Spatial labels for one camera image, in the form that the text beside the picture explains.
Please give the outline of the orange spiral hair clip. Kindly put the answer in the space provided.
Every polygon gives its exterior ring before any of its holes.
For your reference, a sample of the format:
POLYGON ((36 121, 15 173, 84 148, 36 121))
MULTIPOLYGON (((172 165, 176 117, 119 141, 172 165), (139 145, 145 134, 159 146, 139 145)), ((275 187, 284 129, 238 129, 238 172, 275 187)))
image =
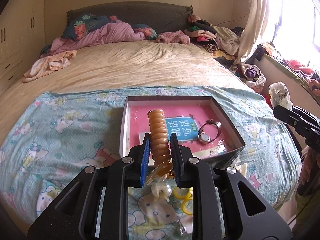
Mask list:
POLYGON ((169 131, 162 109, 154 109, 148 113, 150 128, 150 153, 154 169, 148 174, 146 184, 155 180, 166 180, 172 170, 172 156, 169 148, 169 131))

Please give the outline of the pearl bead hair claw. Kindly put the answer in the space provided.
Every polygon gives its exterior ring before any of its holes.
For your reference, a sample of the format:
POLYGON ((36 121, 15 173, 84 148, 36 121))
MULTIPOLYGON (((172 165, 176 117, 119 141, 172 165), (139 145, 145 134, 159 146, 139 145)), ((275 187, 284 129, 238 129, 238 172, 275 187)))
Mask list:
POLYGON ((156 182, 151 185, 151 193, 153 195, 153 201, 156 202, 160 199, 164 199, 166 202, 169 201, 172 195, 172 188, 165 182, 156 182))

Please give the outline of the yellow hoop earrings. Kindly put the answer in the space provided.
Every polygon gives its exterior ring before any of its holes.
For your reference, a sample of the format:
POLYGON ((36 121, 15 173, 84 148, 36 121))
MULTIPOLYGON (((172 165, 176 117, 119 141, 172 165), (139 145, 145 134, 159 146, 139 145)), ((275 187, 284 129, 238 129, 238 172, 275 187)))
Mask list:
POLYGON ((181 202, 181 210, 186 215, 193 215, 193 188, 179 188, 173 190, 174 197, 181 202))

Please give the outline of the brown leather wrist watch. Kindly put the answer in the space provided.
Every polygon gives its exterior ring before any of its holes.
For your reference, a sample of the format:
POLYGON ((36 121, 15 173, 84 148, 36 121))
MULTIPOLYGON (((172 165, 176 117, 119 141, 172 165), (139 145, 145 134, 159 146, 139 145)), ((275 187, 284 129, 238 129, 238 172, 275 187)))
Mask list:
POLYGON ((198 140, 202 144, 210 144, 221 134, 221 122, 213 119, 207 120, 198 131, 198 140))

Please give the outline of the white earring card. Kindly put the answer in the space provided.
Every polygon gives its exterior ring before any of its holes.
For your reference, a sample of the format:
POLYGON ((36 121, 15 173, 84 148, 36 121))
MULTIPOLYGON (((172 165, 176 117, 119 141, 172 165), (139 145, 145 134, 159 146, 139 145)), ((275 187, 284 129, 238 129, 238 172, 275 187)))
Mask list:
POLYGON ((142 149, 145 155, 150 154, 150 133, 140 132, 139 142, 142 145, 142 149))

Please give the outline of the cream hair claw clip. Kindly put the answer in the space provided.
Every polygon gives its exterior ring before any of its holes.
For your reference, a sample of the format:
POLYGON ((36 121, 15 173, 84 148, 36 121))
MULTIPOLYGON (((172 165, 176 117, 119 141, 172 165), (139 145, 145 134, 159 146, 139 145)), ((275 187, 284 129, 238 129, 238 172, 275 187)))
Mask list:
POLYGON ((269 95, 272 108, 282 106, 288 110, 292 109, 293 103, 287 86, 283 82, 276 82, 269 85, 269 95))

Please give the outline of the red ball earrings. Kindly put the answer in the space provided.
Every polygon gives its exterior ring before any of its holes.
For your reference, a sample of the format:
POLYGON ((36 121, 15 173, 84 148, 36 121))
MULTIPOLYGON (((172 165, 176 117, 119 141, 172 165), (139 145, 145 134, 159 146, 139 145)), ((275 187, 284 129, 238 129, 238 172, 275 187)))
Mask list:
POLYGON ((178 231, 181 236, 193 233, 193 216, 185 215, 178 221, 178 231))

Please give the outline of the window ledge with clothes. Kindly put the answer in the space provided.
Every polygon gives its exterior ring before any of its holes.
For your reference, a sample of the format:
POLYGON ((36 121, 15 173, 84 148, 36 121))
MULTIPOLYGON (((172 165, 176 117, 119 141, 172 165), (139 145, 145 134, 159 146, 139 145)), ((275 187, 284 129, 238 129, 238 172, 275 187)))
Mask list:
POLYGON ((312 70, 297 60, 283 59, 272 43, 258 45, 254 63, 266 78, 264 91, 277 82, 286 83, 291 98, 319 104, 319 69, 312 70))

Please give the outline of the dark cardboard box tray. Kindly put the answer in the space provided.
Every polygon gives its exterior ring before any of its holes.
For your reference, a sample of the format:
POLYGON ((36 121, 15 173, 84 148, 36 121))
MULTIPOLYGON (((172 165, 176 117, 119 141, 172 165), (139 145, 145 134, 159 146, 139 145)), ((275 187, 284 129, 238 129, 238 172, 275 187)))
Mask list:
POLYGON ((149 132, 147 113, 161 109, 168 133, 195 157, 217 167, 231 163, 246 144, 222 106, 211 96, 128 96, 121 122, 119 154, 143 142, 149 132))

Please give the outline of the Hello Kitty teal blanket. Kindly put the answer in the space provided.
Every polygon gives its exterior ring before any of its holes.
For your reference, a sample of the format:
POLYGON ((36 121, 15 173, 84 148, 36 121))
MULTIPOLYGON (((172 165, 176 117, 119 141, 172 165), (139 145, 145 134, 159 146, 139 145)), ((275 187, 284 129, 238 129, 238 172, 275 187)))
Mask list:
POLYGON ((289 130, 265 100, 249 90, 143 87, 85 93, 43 93, 19 118, 1 146, 1 201, 17 227, 28 231, 49 203, 87 165, 104 167, 119 156, 120 123, 128 96, 214 98, 245 148, 210 166, 235 166, 275 208, 293 195, 301 160, 289 130))

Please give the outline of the cream curtain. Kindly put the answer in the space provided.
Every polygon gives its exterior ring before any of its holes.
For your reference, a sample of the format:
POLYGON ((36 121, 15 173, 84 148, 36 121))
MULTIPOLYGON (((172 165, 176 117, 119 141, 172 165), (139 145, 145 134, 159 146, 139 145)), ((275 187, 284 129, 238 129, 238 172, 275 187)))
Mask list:
POLYGON ((270 7, 270 0, 251 0, 247 24, 240 38, 238 57, 234 64, 244 63, 249 59, 262 41, 268 24, 270 7))

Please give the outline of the beige bed cover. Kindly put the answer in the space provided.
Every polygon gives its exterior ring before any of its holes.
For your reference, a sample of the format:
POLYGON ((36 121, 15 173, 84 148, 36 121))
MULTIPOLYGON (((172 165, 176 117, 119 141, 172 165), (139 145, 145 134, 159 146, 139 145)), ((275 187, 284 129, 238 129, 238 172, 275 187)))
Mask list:
POLYGON ((42 93, 71 93, 145 86, 214 86, 251 89, 194 44, 152 41, 110 43, 78 50, 70 66, 1 96, 1 141, 42 93))

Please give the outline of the pile of clothes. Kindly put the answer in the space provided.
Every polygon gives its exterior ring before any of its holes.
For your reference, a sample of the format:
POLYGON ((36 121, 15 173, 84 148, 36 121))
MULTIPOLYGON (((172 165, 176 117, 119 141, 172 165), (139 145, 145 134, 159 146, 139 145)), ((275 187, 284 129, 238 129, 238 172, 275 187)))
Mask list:
POLYGON ((236 60, 244 28, 215 26, 195 14, 190 14, 187 22, 184 33, 191 43, 204 49, 220 63, 231 65, 236 60))

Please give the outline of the pink fuzzy garment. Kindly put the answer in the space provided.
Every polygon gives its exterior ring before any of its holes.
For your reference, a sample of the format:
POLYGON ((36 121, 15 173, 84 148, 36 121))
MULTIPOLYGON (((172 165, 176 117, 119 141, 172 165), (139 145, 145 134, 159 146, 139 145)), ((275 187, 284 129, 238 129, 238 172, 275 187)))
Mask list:
POLYGON ((189 44, 190 37, 185 35, 184 32, 178 30, 175 32, 163 32, 156 38, 158 43, 178 43, 178 44, 189 44))

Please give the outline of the peach clothing on bed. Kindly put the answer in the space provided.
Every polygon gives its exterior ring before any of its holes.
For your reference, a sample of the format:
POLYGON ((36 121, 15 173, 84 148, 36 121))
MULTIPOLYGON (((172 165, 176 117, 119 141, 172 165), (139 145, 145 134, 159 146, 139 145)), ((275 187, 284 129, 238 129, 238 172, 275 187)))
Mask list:
POLYGON ((22 76, 22 82, 29 83, 38 78, 66 68, 71 64, 70 60, 75 58, 76 55, 77 51, 71 50, 38 59, 32 65, 32 67, 22 76))

